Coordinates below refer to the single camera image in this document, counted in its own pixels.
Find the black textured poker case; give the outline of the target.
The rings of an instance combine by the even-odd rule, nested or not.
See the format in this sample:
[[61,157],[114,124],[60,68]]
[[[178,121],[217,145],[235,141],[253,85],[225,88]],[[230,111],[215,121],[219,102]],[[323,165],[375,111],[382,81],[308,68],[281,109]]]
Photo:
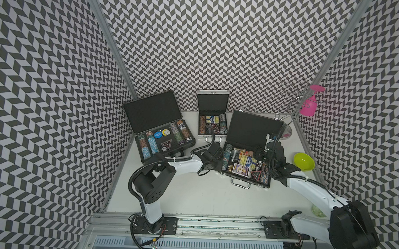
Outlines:
[[219,171],[241,188],[249,189],[251,185],[270,188],[266,145],[279,142],[284,127],[280,120],[234,111]]

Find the small silver poker case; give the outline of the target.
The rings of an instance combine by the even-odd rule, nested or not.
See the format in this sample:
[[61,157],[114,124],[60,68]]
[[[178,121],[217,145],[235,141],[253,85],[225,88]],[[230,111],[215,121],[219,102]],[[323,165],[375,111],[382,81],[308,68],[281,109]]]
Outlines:
[[198,131],[200,137],[225,137],[228,134],[227,107],[230,99],[229,90],[198,90]]

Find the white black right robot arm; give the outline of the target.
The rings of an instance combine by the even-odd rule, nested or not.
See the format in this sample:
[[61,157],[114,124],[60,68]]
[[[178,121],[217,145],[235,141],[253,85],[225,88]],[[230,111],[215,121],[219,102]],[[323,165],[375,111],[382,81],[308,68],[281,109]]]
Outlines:
[[334,249],[376,249],[380,240],[371,215],[360,201],[349,201],[333,194],[325,185],[315,181],[286,162],[281,143],[272,139],[265,147],[265,162],[269,175],[284,186],[302,195],[325,216],[319,219],[299,210],[282,216],[281,235],[307,235],[330,244]]

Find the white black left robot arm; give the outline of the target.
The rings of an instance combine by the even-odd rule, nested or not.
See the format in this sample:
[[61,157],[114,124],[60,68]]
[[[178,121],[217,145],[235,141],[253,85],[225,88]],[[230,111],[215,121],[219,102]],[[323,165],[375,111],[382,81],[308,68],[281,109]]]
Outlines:
[[160,158],[138,168],[128,181],[128,190],[139,202],[143,220],[150,226],[164,219],[159,199],[176,176],[204,175],[219,165],[223,149],[219,142],[198,147],[186,157]]

